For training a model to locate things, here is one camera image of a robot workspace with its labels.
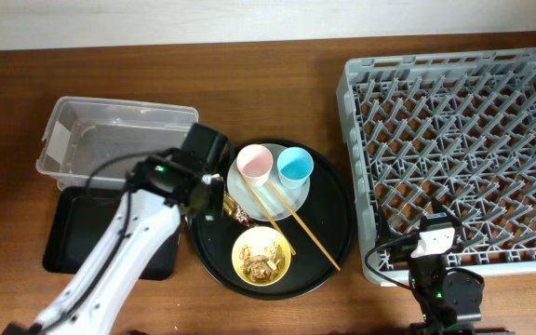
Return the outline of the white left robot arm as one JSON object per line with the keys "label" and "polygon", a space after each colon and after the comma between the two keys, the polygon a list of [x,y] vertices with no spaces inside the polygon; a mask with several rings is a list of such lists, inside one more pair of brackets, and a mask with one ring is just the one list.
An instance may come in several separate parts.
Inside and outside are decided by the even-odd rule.
{"label": "white left robot arm", "polygon": [[126,175],[108,228],[62,293],[34,320],[33,334],[107,334],[130,291],[184,215],[211,202],[222,151],[144,152]]}

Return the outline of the food scraps pile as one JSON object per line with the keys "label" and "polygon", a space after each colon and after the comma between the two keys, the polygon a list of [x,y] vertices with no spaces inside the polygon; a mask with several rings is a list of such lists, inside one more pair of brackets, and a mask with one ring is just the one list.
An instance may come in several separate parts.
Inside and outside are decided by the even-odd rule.
{"label": "food scraps pile", "polygon": [[244,276],[258,284],[274,281],[283,272],[285,265],[285,255],[276,242],[258,251],[252,246],[244,245],[239,260]]}

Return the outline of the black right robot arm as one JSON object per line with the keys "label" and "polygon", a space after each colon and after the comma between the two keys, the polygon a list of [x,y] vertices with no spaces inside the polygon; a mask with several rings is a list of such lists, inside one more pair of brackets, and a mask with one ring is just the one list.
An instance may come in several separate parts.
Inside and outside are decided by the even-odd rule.
{"label": "black right robot arm", "polygon": [[379,237],[374,250],[385,250],[393,261],[409,266],[404,288],[420,305],[423,318],[421,323],[409,325],[409,334],[477,334],[474,323],[482,318],[484,278],[446,266],[446,256],[457,246],[462,223],[437,200],[432,199],[431,205],[433,212],[419,219],[418,229],[402,235],[392,233],[379,208]]}

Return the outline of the yellow bowl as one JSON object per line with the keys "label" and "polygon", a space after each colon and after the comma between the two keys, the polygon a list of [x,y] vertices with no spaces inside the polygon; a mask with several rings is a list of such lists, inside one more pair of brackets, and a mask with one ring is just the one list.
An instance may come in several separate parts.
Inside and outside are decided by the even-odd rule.
{"label": "yellow bowl", "polygon": [[258,226],[247,229],[234,242],[232,265],[235,273],[255,287],[268,287],[288,272],[293,256],[287,239],[276,229]]}

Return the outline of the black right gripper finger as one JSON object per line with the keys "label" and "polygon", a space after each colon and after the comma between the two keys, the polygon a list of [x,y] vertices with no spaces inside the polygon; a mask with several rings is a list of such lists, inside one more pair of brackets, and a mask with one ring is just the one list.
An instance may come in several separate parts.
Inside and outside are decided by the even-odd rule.
{"label": "black right gripper finger", "polygon": [[378,206],[377,213],[377,222],[378,222],[378,239],[380,242],[388,242],[392,239],[392,233],[390,231],[390,226],[386,220],[385,213],[382,206]]}
{"label": "black right gripper finger", "polygon": [[433,224],[447,223],[453,228],[462,227],[462,222],[448,210],[446,210],[446,208],[435,197],[431,197],[430,202],[433,213],[429,216],[429,219],[433,222]]}

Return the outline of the gold snack wrapper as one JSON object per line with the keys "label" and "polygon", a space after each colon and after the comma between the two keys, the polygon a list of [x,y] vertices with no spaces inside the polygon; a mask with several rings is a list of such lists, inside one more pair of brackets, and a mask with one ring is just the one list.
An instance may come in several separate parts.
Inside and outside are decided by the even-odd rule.
{"label": "gold snack wrapper", "polygon": [[249,217],[246,211],[227,192],[224,193],[222,205],[225,213],[238,223],[248,228],[257,226],[257,223]]}

